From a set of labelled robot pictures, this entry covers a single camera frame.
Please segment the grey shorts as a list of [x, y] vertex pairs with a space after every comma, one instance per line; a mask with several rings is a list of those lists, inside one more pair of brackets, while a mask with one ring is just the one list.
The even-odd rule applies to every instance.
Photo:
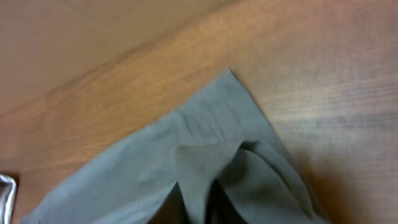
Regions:
[[275, 131], [225, 72], [62, 182], [24, 223], [329, 223]]

